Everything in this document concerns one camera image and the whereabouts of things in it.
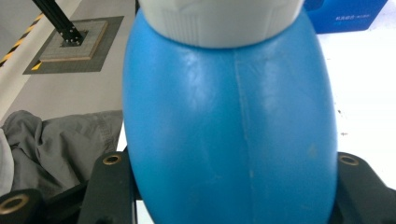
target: white floor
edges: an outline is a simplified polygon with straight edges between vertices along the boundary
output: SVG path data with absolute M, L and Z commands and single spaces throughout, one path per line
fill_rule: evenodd
M 125 18 L 101 72 L 22 76 L 53 29 L 42 19 L 0 68 L 0 126 L 2 118 L 19 109 L 43 119 L 121 109 L 122 59 L 134 20 L 134 1 L 57 2 L 71 20 Z M 338 129 L 346 133 L 340 135 L 339 150 L 368 161 L 382 180 L 396 189 L 396 0 L 387 2 L 367 31 L 318 38 L 336 107 L 342 112 L 337 115 Z M 140 223 L 151 223 L 147 214 L 141 217 L 145 220 Z

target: black mounting post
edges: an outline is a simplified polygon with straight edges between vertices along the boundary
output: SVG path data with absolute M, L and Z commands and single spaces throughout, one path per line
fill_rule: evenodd
M 139 10 L 140 4 L 137 0 L 134 0 L 134 14 L 137 14 L 137 10 Z
M 65 47 L 80 46 L 84 36 L 73 22 L 67 19 L 55 0 L 33 0 L 43 14 L 49 19 L 56 31 L 64 39 Z

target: blue plastic bottle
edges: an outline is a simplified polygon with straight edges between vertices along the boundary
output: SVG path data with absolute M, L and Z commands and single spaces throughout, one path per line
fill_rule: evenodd
M 138 13 L 123 112 L 155 223 L 327 223 L 336 183 L 332 94 L 302 12 L 261 43 L 203 49 Z

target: yellow black hazard tape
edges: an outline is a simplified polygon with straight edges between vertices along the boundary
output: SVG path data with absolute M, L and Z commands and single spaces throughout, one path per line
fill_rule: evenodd
M 40 67 L 40 65 L 42 64 L 42 62 L 40 60 L 38 60 L 35 65 L 32 67 L 32 71 L 38 70 L 38 68 Z
M 22 43 L 23 39 L 32 31 L 32 29 L 35 27 L 35 25 L 38 23 L 38 21 L 44 16 L 43 13 L 40 13 L 35 20 L 32 22 L 32 24 L 27 28 L 25 33 L 21 36 L 21 38 L 15 43 L 14 47 L 8 52 L 6 56 L 1 60 L 0 62 L 0 67 L 3 67 L 4 63 L 11 57 L 12 53 L 18 48 L 18 46 Z

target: black metal bracket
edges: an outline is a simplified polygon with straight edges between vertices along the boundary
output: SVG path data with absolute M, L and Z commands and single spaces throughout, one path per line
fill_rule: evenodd
M 0 223 L 137 223 L 141 200 L 127 150 L 100 157 L 92 178 L 44 202 L 36 189 L 12 191 L 0 198 Z M 387 188 L 369 164 L 338 153 L 338 186 L 328 223 L 396 224 L 396 191 Z
M 67 19 L 64 12 L 56 4 L 55 0 L 33 0 L 36 6 L 43 12 L 55 27 L 59 35 L 64 39 L 63 47 L 80 46 L 84 41 L 87 31 L 81 33 L 76 26 Z

